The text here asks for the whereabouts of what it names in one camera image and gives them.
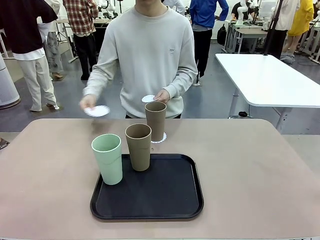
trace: gray sweatshirt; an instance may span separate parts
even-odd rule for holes
[[[84,94],[98,97],[118,67],[123,78],[121,104],[128,115],[145,118],[142,98],[156,95],[161,89],[167,90],[171,98],[166,117],[181,114],[182,94],[198,72],[188,19],[172,9],[161,16],[147,17],[133,7],[112,20]]]

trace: white table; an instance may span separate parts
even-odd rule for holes
[[[280,132],[292,108],[320,108],[320,85],[271,55],[215,56],[236,86],[229,116],[235,113],[239,93],[252,106],[283,108],[276,125]]]

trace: cup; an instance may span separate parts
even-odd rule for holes
[[[150,166],[151,128],[142,123],[130,125],[125,130],[132,168],[138,172]]]
[[[167,105],[152,101],[145,106],[146,123],[152,129],[151,141],[160,142],[164,138]]]
[[[92,141],[91,147],[104,183],[119,183],[123,176],[121,138],[115,134],[103,134]]]

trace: tan cup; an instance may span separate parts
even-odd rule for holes
[[[151,128],[142,123],[130,125],[125,130],[132,168],[145,171],[150,166]]]
[[[164,138],[167,105],[152,101],[145,106],[146,123],[152,129],[151,141],[160,142]]]

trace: logo on sweatshirt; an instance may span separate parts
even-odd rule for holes
[[[175,54],[175,48],[169,48],[169,54],[170,55],[173,55],[173,54]]]

